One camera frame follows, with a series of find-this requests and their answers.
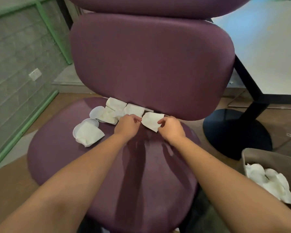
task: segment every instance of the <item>chair seat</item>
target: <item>chair seat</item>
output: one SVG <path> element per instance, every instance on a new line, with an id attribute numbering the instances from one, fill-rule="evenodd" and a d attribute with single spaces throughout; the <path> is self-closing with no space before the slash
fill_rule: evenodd
<path id="1" fill-rule="evenodd" d="M 33 179 L 42 185 L 61 168 L 114 133 L 114 125 L 100 123 L 101 141 L 85 148 L 72 136 L 74 127 L 89 117 L 105 98 L 86 98 L 68 106 L 34 136 L 28 150 Z M 183 124 L 186 136 L 198 137 Z M 194 198 L 197 181 L 178 151 L 143 125 L 117 155 L 88 215 L 110 231 L 169 233 L 179 226 Z"/>

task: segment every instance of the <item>electrical outlet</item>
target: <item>electrical outlet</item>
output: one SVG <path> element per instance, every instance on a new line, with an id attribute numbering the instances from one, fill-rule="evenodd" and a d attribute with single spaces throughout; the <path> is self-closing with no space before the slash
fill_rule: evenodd
<path id="1" fill-rule="evenodd" d="M 35 70 L 33 70 L 30 74 L 29 77 L 32 79 L 32 81 L 35 81 L 36 79 L 38 79 L 40 76 L 42 75 L 41 71 L 36 68 Z"/>

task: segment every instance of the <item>forearm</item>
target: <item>forearm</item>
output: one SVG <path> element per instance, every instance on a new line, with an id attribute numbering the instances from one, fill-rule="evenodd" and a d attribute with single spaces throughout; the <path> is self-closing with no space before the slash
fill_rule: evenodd
<path id="1" fill-rule="evenodd" d="M 76 232 L 126 140 L 112 135 L 62 168 L 0 226 L 0 232 Z"/>
<path id="2" fill-rule="evenodd" d="M 187 138 L 173 144 L 231 232 L 291 232 L 291 210 Z"/>

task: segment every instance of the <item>table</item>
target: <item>table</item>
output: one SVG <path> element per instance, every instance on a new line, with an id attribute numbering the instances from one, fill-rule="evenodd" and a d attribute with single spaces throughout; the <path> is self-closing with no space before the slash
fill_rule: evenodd
<path id="1" fill-rule="evenodd" d="M 270 103 L 291 104 L 291 0 L 252 0 L 212 21 L 231 36 L 234 68 L 254 101 L 244 113 L 212 113 L 203 124 L 206 138 L 236 160 L 244 148 L 271 151 L 271 137 L 256 118 Z"/>

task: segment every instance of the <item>green trim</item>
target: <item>green trim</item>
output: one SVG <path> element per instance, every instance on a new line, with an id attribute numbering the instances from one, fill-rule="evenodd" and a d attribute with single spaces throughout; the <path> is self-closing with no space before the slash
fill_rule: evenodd
<path id="1" fill-rule="evenodd" d="M 52 37 L 54 38 L 55 42 L 57 43 L 59 49 L 61 50 L 63 56 L 66 58 L 66 61 L 68 64 L 72 64 L 72 59 L 70 58 L 70 55 L 68 54 L 68 52 L 66 51 L 65 47 L 63 46 L 62 42 L 60 41 L 60 38 L 58 37 L 58 35 L 56 34 L 56 31 L 53 29 L 52 24 L 50 23 L 50 20 L 46 14 L 46 12 L 44 11 L 42 4 L 39 1 L 35 2 L 36 4 L 36 8 L 38 9 L 42 20 L 44 21 L 44 23 L 46 24 L 50 34 L 52 35 Z"/>
<path id="2" fill-rule="evenodd" d="M 10 14 L 10 13 L 13 13 L 15 11 L 22 10 L 22 9 L 30 7 L 30 6 L 34 6 L 36 4 L 36 1 L 43 2 L 43 1 L 47 1 L 47 0 L 28 1 L 28 2 L 25 2 L 25 3 L 17 5 L 17 6 L 13 6 L 13 7 L 2 9 L 2 10 L 0 10 L 0 17 L 3 16 L 3 15 L 7 15 L 7 14 Z"/>
<path id="3" fill-rule="evenodd" d="M 40 116 L 40 114 L 46 109 L 50 102 L 58 95 L 59 91 L 54 91 L 47 100 L 42 104 L 38 111 L 29 119 L 29 121 L 23 126 L 23 128 L 15 135 L 15 137 L 5 146 L 5 148 L 0 152 L 0 162 L 6 157 L 6 155 L 11 151 L 11 149 L 17 144 L 22 135 L 29 129 L 29 127 L 35 122 L 35 120 Z"/>

